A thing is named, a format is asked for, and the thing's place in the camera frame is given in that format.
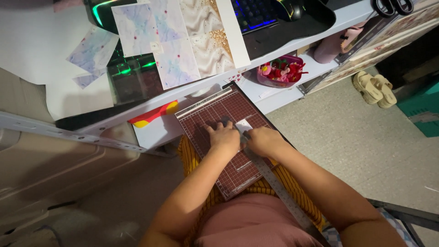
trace hand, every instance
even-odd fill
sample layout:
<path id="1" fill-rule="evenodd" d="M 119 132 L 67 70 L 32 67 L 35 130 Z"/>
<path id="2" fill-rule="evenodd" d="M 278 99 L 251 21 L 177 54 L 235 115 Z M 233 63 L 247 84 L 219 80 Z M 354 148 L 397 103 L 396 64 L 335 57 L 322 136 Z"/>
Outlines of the hand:
<path id="1" fill-rule="evenodd" d="M 251 139 L 247 142 L 247 146 L 262 157 L 276 159 L 276 154 L 281 152 L 285 147 L 290 145 L 282 138 L 278 131 L 261 127 L 248 131 Z"/>
<path id="2" fill-rule="evenodd" d="M 219 122 L 216 126 L 216 131 L 209 125 L 205 124 L 203 127 L 210 135 L 210 151 L 220 152 L 231 160 L 240 149 L 239 132 L 233 128 L 233 123 L 228 121 L 227 126 Z"/>

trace backlit keyboard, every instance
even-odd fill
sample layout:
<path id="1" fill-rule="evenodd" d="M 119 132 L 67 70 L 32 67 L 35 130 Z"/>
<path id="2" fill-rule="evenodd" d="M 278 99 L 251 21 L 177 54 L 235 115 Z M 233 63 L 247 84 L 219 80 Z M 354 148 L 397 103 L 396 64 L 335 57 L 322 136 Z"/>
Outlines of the backlit keyboard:
<path id="1" fill-rule="evenodd" d="M 242 34 L 278 23 L 270 0 L 231 1 Z"/>

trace red and yellow object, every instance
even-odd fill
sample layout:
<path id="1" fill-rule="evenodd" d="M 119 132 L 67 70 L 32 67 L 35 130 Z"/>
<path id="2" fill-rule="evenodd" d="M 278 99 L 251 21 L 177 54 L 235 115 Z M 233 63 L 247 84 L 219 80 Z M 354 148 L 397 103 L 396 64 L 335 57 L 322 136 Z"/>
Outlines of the red and yellow object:
<path id="1" fill-rule="evenodd" d="M 137 128 L 142 128 L 148 125 L 152 120 L 168 114 L 174 114 L 178 111 L 178 101 L 174 100 L 166 105 L 155 108 L 147 113 L 137 116 L 128 120 L 130 124 L 133 124 Z"/>

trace person's left hand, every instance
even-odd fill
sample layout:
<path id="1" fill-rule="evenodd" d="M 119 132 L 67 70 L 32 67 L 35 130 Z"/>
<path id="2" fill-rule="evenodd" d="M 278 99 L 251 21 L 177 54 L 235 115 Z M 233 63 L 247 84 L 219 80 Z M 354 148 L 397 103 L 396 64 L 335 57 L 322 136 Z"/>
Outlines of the person's left hand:
<path id="1" fill-rule="evenodd" d="M 203 125 L 203 127 L 210 135 L 211 147 L 209 152 L 220 152 L 231 160 L 240 149 L 239 132 L 233 128 L 233 123 L 228 121 L 227 126 L 224 127 L 223 123 L 219 122 L 216 126 L 216 131 L 207 124 Z"/>

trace brown grid cutting board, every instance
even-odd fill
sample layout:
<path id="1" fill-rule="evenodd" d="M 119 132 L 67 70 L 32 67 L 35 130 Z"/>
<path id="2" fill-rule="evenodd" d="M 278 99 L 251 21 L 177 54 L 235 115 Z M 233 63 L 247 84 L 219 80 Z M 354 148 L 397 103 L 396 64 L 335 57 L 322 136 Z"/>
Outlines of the brown grid cutting board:
<path id="1" fill-rule="evenodd" d="M 207 154 L 210 148 L 209 134 L 203 128 L 203 124 L 208 124 L 215 129 L 216 123 L 223 116 L 228 116 L 233 123 L 246 119 L 253 128 L 262 126 L 273 128 L 235 86 L 231 86 L 231 89 L 225 95 L 221 95 L 199 108 L 181 115 L 177 113 L 181 126 L 201 158 Z M 264 161 L 270 168 L 273 168 L 269 159 L 264 159 Z M 224 168 L 216 185 L 227 201 L 261 177 L 262 175 L 244 152 L 239 152 Z"/>

